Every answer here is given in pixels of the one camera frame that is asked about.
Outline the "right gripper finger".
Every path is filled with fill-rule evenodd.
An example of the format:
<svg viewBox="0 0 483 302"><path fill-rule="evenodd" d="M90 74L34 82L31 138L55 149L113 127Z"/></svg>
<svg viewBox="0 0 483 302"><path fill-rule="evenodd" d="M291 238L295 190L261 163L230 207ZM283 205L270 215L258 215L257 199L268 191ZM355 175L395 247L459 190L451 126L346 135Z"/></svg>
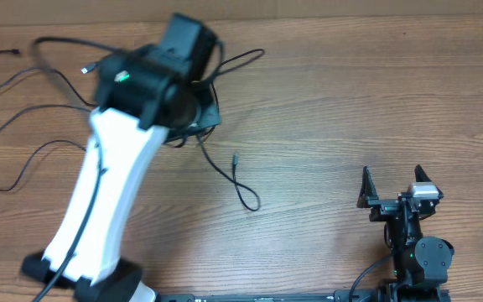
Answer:
<svg viewBox="0 0 483 302"><path fill-rule="evenodd" d="M379 201L376 187L371 178L371 172L368 166L363 168L361 189L358 196L356 206L358 208L373 207Z"/></svg>
<svg viewBox="0 0 483 302"><path fill-rule="evenodd" d="M431 182L431 179L427 176L420 164L417 164L414 169L416 182Z"/></svg>

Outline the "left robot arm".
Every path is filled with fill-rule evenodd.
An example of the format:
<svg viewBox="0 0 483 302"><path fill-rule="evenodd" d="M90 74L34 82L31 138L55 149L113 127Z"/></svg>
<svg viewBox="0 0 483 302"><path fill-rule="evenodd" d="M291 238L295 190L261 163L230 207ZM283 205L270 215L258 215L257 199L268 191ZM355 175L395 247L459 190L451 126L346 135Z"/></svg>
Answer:
<svg viewBox="0 0 483 302"><path fill-rule="evenodd" d="M223 50L201 21L176 13L159 44L110 48L97 62L91 136L65 217L22 272L79 301L155 301L143 271L121 256L122 235L149 164L167 141L206 127L214 109L206 66Z"/></svg>

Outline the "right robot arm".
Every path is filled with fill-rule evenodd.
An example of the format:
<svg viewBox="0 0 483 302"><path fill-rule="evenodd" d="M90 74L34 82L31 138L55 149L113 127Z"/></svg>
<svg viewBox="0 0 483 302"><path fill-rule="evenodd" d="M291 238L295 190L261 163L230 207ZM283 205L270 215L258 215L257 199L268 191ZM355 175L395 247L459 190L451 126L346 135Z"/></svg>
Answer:
<svg viewBox="0 0 483 302"><path fill-rule="evenodd" d="M349 301L449 301L449 292L440 286L448 281L454 247L438 237L426 237L421 221L436 213L443 192L421 166L414 169L415 181L394 199L381 199L371 172L363 168L359 208L371 211L369 220L383 222L384 241L390 254L363 271L352 284ZM361 292L357 286L375 268L392 261L393 279L381 281L377 288Z"/></svg>

